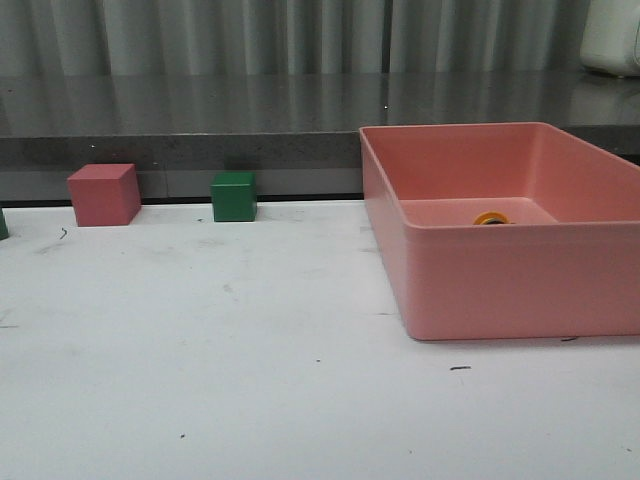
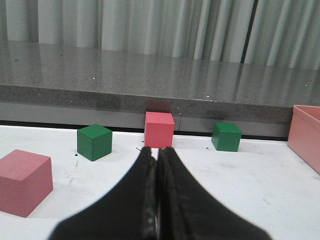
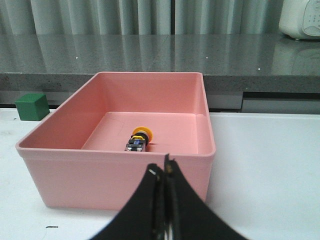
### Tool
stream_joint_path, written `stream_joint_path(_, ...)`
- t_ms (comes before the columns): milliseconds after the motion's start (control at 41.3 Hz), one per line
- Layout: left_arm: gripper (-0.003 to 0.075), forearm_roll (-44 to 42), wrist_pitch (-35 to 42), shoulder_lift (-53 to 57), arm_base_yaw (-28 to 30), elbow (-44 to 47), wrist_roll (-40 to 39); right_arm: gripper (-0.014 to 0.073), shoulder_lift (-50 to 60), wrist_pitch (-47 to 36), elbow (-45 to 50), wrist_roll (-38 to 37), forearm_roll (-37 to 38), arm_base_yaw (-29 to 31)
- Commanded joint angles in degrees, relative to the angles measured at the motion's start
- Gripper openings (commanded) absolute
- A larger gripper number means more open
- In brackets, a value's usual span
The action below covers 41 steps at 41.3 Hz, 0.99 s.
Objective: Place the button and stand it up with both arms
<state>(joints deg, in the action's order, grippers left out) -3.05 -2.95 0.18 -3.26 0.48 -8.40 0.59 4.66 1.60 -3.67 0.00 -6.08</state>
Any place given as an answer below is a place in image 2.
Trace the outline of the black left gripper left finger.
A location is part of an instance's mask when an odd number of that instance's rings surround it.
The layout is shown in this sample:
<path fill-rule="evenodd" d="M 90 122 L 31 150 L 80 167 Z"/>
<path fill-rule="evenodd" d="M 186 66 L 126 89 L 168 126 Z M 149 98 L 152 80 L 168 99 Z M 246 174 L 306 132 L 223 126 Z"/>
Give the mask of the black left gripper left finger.
<path fill-rule="evenodd" d="M 156 166 L 143 147 L 125 176 L 101 199 L 61 221 L 50 240 L 155 240 Z"/>

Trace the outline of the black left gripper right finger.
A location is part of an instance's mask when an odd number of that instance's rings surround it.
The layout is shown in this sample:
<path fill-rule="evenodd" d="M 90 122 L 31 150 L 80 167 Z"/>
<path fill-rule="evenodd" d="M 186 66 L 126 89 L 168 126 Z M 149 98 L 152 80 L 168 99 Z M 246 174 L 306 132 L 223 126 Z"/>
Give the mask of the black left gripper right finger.
<path fill-rule="evenodd" d="M 211 196 L 171 147 L 158 151 L 157 207 L 161 240 L 271 239 Z"/>

